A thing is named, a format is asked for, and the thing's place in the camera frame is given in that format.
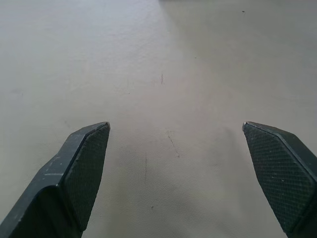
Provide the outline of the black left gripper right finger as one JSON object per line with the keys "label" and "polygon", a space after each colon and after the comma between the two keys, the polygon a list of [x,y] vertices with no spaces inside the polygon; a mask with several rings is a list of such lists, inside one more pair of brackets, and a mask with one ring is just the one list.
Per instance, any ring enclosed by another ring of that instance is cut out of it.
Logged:
{"label": "black left gripper right finger", "polygon": [[294,134],[244,122],[261,189],[288,238],[317,238],[317,157]]}

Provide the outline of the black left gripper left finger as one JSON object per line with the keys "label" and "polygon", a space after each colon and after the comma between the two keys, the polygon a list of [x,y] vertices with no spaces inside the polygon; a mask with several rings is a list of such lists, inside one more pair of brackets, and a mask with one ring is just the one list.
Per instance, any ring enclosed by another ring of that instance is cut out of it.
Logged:
{"label": "black left gripper left finger", "polygon": [[81,238],[100,187],[108,122],[73,132],[0,223],[0,238]]}

